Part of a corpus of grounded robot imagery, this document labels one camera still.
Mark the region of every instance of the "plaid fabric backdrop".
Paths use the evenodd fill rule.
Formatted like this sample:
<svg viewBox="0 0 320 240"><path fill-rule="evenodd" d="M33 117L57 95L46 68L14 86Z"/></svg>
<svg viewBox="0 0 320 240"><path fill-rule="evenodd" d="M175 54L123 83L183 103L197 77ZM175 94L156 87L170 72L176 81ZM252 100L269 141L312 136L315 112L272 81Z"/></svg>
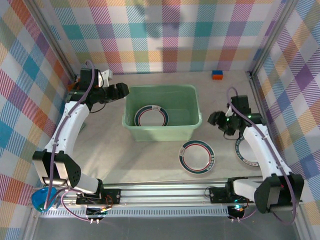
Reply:
<svg viewBox="0 0 320 240"><path fill-rule="evenodd" d="M276 144L306 179L305 208L320 238L320 0L300 0L259 75Z"/></svg>
<svg viewBox="0 0 320 240"><path fill-rule="evenodd" d="M0 4L0 240L15 240L69 79L22 0Z"/></svg>
<svg viewBox="0 0 320 240"><path fill-rule="evenodd" d="M123 74L248 70L285 0L37 3L75 73L91 59Z"/></svg>

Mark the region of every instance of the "blue block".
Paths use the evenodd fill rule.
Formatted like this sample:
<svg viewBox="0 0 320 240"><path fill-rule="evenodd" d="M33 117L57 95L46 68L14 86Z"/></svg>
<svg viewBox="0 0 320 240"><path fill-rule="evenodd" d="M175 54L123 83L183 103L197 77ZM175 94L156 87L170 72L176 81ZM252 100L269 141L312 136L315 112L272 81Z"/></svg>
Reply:
<svg viewBox="0 0 320 240"><path fill-rule="evenodd" d="M224 74L223 71L212 71L211 77L212 77L213 75L223 75L223 74Z"/></svg>

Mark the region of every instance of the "plate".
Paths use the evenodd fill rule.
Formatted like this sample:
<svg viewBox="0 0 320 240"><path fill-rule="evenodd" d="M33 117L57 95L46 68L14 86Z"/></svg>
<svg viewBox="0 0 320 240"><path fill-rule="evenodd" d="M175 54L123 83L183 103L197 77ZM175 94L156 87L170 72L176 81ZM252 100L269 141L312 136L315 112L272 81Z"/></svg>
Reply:
<svg viewBox="0 0 320 240"><path fill-rule="evenodd" d="M182 167L192 174L205 174L215 164L215 153L204 141L191 140L186 142L179 151Z"/></svg>
<svg viewBox="0 0 320 240"><path fill-rule="evenodd" d="M169 116L167 112L157 105L144 106L134 116L136 126L167 126L168 122Z"/></svg>
<svg viewBox="0 0 320 240"><path fill-rule="evenodd" d="M236 140L235 152L239 159L245 164L253 167L259 167L258 160L244 136L241 136Z"/></svg>

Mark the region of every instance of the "plate on table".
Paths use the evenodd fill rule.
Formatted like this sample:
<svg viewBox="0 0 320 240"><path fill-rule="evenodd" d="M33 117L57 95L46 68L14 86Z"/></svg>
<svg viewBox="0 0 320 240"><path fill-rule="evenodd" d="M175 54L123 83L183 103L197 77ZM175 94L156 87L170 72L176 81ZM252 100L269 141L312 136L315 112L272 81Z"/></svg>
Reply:
<svg viewBox="0 0 320 240"><path fill-rule="evenodd" d="M236 140L235 152L238 158L245 164L253 167L259 167L258 160L244 136L241 136Z"/></svg>
<svg viewBox="0 0 320 240"><path fill-rule="evenodd" d="M162 107L147 105L140 108L134 116L134 124L143 127L167 126L169 116Z"/></svg>
<svg viewBox="0 0 320 240"><path fill-rule="evenodd" d="M215 153L204 141L191 140L186 142L179 151L182 167L192 174L205 174L215 164Z"/></svg>

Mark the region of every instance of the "gray table surface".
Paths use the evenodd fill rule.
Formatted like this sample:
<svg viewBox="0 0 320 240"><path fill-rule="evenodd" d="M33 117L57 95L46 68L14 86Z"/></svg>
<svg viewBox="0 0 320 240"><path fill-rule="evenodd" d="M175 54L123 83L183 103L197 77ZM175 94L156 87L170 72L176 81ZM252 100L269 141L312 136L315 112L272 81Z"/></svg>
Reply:
<svg viewBox="0 0 320 240"><path fill-rule="evenodd" d="M76 140L72 158L82 171L104 183L135 183L223 179L229 177L261 176L259 167L241 162L235 152L235 141L225 140L218 127L207 123L214 111L226 111L226 91L237 88L240 95L248 95L252 112L257 112L253 93L244 71L225 71L223 80L212 80L211 73L178 72L115 75L110 84L123 82L129 86L152 84L192 84L198 91L202 125L192 140L202 140L214 150L216 161L212 170L195 175L180 165L178 152L185 141L135 142L122 126L125 99L106 105L86 120L86 127Z"/></svg>

